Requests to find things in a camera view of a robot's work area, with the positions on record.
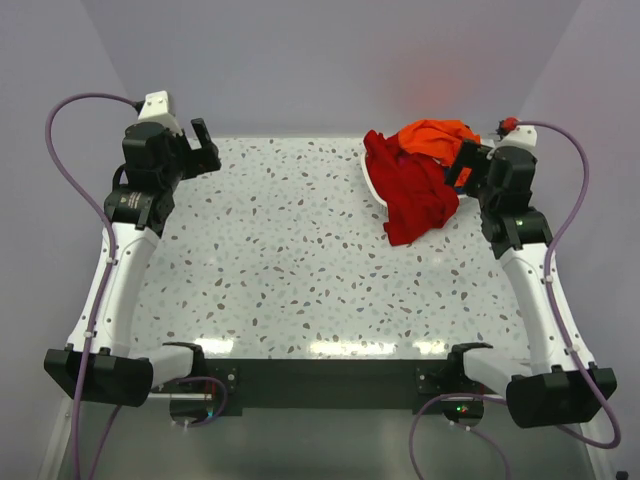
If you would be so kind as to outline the red t shirt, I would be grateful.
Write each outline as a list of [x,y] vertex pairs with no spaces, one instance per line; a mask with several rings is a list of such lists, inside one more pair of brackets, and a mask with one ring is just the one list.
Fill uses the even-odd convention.
[[[384,230],[393,246],[411,244],[427,231],[442,228],[456,213],[459,198],[445,184],[442,167],[428,156],[409,154],[397,137],[374,130],[363,139],[367,168],[378,194],[388,206]],[[402,168],[396,157],[411,156]]]

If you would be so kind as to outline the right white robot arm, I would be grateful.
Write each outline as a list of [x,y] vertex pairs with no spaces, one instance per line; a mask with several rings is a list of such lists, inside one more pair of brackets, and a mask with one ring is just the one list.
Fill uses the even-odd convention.
[[579,334],[548,222],[529,204],[536,164],[526,149],[466,140],[446,177],[454,185],[463,169],[470,171],[464,191],[477,199],[482,233],[515,293],[530,359],[522,365],[488,344],[455,345],[445,379],[459,393],[481,383],[499,394],[521,428],[587,423],[617,388],[613,370],[597,366]]

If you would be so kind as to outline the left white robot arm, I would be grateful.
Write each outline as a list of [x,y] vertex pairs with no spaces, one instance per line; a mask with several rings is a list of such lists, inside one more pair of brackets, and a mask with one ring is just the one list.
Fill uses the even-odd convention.
[[151,390],[173,382],[185,392],[207,380],[202,349],[168,342],[137,357],[130,342],[133,313],[148,263],[175,207],[183,180],[220,169],[217,146],[203,119],[191,126],[200,143],[157,122],[129,126],[122,141],[124,163],[104,201],[107,227],[81,317],[61,349],[50,349],[44,369],[69,396],[87,402],[138,407]]

